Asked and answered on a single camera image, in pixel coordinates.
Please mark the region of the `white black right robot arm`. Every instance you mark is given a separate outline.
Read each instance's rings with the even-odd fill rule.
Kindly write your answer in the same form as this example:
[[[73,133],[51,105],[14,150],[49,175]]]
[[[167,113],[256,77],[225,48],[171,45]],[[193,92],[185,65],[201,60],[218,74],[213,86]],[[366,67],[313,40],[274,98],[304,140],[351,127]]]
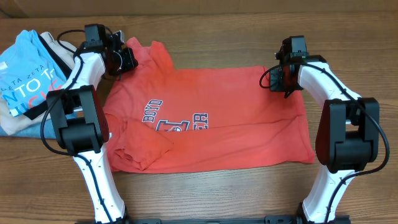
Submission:
[[[378,155],[379,103],[351,91],[331,71],[320,55],[310,55],[302,35],[282,41],[275,53],[279,64],[268,69],[266,86],[288,98],[307,90],[321,106],[315,140],[320,168],[308,196],[295,215],[268,215],[265,223],[350,223],[336,215],[337,206],[351,181],[368,172],[365,167]]]

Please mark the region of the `red polo shirt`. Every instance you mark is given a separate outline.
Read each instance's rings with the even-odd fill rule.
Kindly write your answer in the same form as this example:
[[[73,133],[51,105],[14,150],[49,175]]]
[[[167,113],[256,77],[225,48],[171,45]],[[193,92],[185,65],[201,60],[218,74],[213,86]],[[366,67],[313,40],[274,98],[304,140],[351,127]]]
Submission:
[[[104,113],[113,171],[181,173],[311,164],[302,95],[259,85],[263,66],[177,70],[164,44],[128,40],[139,64],[116,81]]]

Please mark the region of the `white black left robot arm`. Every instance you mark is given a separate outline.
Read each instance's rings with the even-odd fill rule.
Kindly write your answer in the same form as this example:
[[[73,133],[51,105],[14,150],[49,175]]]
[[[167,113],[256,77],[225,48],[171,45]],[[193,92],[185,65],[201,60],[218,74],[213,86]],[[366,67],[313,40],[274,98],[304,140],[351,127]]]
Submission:
[[[111,138],[96,89],[106,74],[120,77],[138,66],[122,31],[102,24],[82,30],[85,41],[73,53],[75,66],[63,87],[47,93],[48,109],[60,155],[70,156],[81,170],[93,202],[94,223],[130,223],[106,155]]]

